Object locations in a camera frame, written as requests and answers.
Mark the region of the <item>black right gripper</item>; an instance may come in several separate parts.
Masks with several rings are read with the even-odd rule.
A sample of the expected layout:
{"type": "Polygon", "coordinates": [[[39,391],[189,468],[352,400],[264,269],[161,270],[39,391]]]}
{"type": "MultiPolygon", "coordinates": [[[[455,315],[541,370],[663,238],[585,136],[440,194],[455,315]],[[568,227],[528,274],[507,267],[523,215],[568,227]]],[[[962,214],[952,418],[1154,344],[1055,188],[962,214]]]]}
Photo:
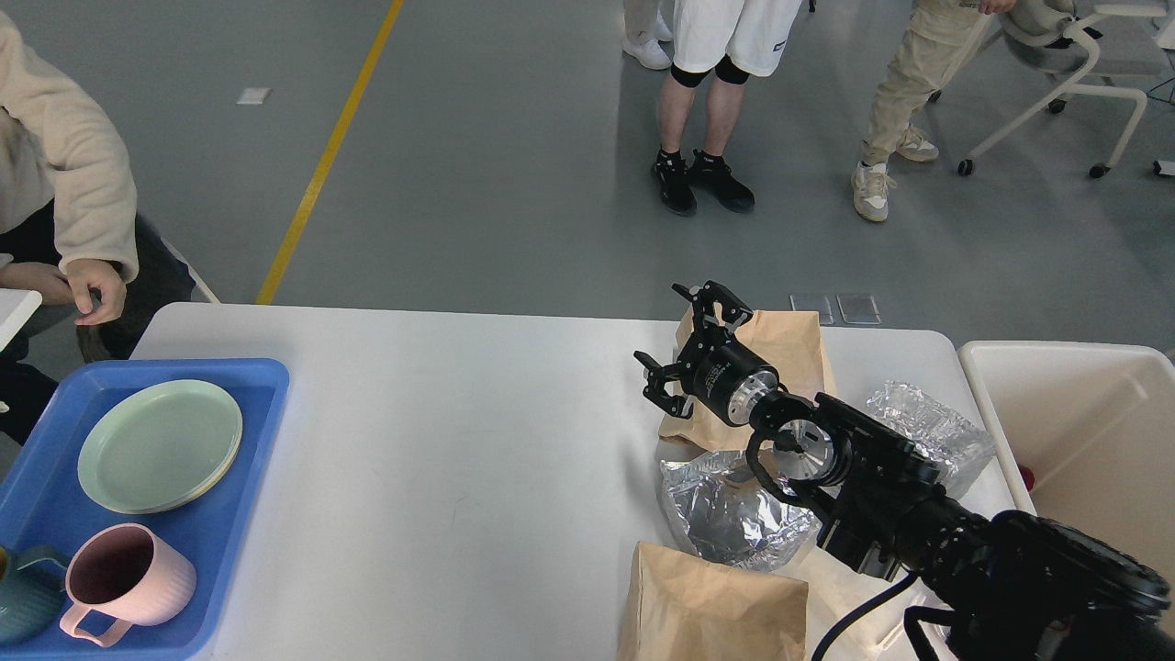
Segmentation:
{"type": "Polygon", "coordinates": [[[689,419],[696,398],[728,426],[748,424],[758,403],[780,390],[776,367],[736,339],[753,310],[718,282],[672,289],[691,305],[692,333],[682,343],[674,364],[662,365],[651,355],[634,351],[634,359],[645,367],[643,396],[674,418],[689,419]],[[683,394],[670,394],[669,382],[680,382],[683,394]]]}

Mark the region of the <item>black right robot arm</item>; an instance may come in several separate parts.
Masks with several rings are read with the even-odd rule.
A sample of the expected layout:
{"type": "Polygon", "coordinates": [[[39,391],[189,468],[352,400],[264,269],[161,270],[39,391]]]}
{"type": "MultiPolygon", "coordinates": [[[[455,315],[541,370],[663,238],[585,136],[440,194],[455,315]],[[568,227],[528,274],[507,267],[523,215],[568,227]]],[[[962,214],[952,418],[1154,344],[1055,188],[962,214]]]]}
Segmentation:
{"type": "Polygon", "coordinates": [[[948,629],[961,660],[1170,660],[1159,619],[1171,605],[1155,569],[1066,524],[1005,510],[993,519],[951,498],[914,444],[847,403],[788,393],[776,367],[737,340],[752,309],[718,282],[674,285],[692,331],[674,363],[634,352],[643,396],[685,419],[700,403],[731,427],[748,426],[745,461],[777,501],[813,511],[820,548],[857,573],[906,574],[835,623],[851,623],[916,581],[944,611],[911,606],[904,627],[920,660],[936,652],[924,623],[948,629]]]}

